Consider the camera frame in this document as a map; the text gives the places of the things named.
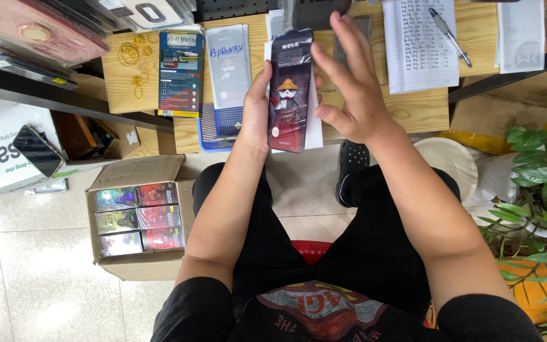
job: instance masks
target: white sticker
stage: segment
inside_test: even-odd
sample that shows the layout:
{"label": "white sticker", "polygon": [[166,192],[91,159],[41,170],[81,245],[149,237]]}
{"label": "white sticker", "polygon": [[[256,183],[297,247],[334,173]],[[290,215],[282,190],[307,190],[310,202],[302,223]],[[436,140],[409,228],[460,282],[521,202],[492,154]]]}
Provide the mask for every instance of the white sticker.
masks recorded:
{"label": "white sticker", "polygon": [[0,61],[0,67],[11,66],[7,61]]}
{"label": "white sticker", "polygon": [[108,10],[125,7],[120,0],[99,0],[99,2]]}

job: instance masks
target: wooden desk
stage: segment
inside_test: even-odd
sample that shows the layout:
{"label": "wooden desk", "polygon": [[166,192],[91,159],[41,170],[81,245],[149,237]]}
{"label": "wooden desk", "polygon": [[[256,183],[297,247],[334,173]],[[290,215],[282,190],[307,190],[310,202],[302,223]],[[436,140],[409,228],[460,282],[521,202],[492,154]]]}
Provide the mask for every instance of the wooden desk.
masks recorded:
{"label": "wooden desk", "polygon": [[[371,26],[371,45],[373,57],[377,67],[379,82],[382,85],[385,103],[394,118],[400,122],[408,132],[423,132],[444,130],[449,128],[448,92],[446,88],[430,89],[427,91],[408,94],[389,95],[386,86],[387,62],[385,54],[385,35],[382,5],[368,6],[366,1],[355,3],[350,15],[373,17]],[[455,2],[457,37],[461,46],[468,51],[473,68],[460,63],[460,77],[499,73],[494,66],[495,48],[497,44],[497,5],[494,3],[459,3]],[[263,66],[263,44],[267,42],[265,14],[250,15],[240,18],[228,18],[203,22],[205,28],[221,27],[234,24],[248,24],[248,38],[250,48],[250,66],[252,76],[261,71]],[[149,46],[153,54],[146,57],[140,53],[139,61],[131,67],[123,66],[118,60],[118,51],[122,43],[132,42],[136,34],[112,35],[109,43],[112,51],[104,55],[103,70],[109,97],[111,113],[127,113],[131,111],[155,110],[158,98],[158,55],[159,37],[157,34],[143,34],[145,45]],[[332,54],[334,33],[332,31],[318,31],[314,33],[315,40],[323,45]],[[145,73],[148,81],[141,86],[143,96],[134,96],[135,87],[132,78]],[[204,102],[212,102],[213,95],[210,86],[209,61],[205,61]],[[318,90],[326,104],[341,107],[342,97],[335,91],[334,85],[324,76],[324,85]],[[323,124],[325,141],[341,139],[342,136],[332,127]],[[195,119],[174,119],[174,135],[177,153],[200,152]]]}

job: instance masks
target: potted plant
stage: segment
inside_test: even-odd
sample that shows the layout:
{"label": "potted plant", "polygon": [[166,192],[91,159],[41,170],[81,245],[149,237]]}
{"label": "potted plant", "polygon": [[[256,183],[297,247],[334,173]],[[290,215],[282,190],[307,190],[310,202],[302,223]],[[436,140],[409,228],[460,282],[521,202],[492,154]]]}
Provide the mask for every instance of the potted plant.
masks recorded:
{"label": "potted plant", "polygon": [[[479,217],[489,223],[479,229],[500,264],[530,269],[525,276],[501,271],[514,293],[517,286],[525,288],[525,282],[536,282],[547,301],[542,286],[547,282],[547,276],[537,276],[537,270],[543,265],[547,269],[547,130],[511,127],[506,129],[506,136],[507,142],[513,144],[511,149],[519,152],[513,159],[519,165],[512,169],[519,175],[512,178],[519,186],[517,202],[513,205],[494,199],[497,209],[489,212],[498,220]],[[517,260],[530,260],[535,264],[531,267]],[[540,327],[546,334],[547,323]]]}

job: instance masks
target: person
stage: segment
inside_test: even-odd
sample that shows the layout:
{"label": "person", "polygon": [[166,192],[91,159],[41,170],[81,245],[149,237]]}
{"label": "person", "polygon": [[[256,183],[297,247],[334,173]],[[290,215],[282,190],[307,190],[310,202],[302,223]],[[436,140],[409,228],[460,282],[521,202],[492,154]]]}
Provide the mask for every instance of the person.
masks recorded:
{"label": "person", "polygon": [[[348,139],[336,196],[358,208],[355,218],[313,265],[293,248],[263,172],[266,61],[229,159],[194,183],[197,217],[151,341],[541,341],[457,184],[428,166],[386,109],[367,39],[338,12],[330,25],[349,70],[316,43],[311,52],[345,106],[315,114]],[[438,330],[423,326],[431,301]]]}

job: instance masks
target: finger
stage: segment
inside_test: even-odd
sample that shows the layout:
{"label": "finger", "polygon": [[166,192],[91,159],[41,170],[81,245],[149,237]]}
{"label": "finger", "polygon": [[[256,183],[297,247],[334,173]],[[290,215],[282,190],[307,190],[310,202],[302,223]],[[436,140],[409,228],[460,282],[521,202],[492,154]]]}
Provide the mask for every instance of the finger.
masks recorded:
{"label": "finger", "polygon": [[351,124],[350,118],[334,106],[319,105],[318,108],[315,108],[314,114],[341,133]]}
{"label": "finger", "polygon": [[364,54],[361,44],[355,37],[348,24],[341,19],[339,12],[332,12],[330,15],[330,26],[335,31],[339,39],[339,43],[345,51],[346,60],[348,62],[351,73],[357,80],[368,82],[369,74],[365,73],[370,68],[367,58]]}
{"label": "finger", "polygon": [[324,84],[324,79],[320,76],[314,77],[315,87],[320,88]]}
{"label": "finger", "polygon": [[355,79],[345,66],[335,62],[317,43],[312,43],[311,53],[320,68],[330,77],[337,88],[343,91],[353,91]]}
{"label": "finger", "polygon": [[272,78],[272,64],[269,60],[265,61],[263,65],[263,70],[258,73],[255,77],[255,80],[252,82],[250,89],[246,93],[246,99],[259,100],[265,94],[265,89],[269,84],[269,81]]}
{"label": "finger", "polygon": [[360,43],[362,47],[362,52],[369,62],[369,65],[372,67],[372,71],[374,71],[375,61],[373,60],[373,47],[371,46],[371,42],[368,40],[367,36],[365,36],[362,31],[360,31],[358,26],[349,15],[344,15],[341,17],[341,19],[343,19],[343,21],[347,23],[349,29],[352,31],[356,39],[358,39],[358,43]]}

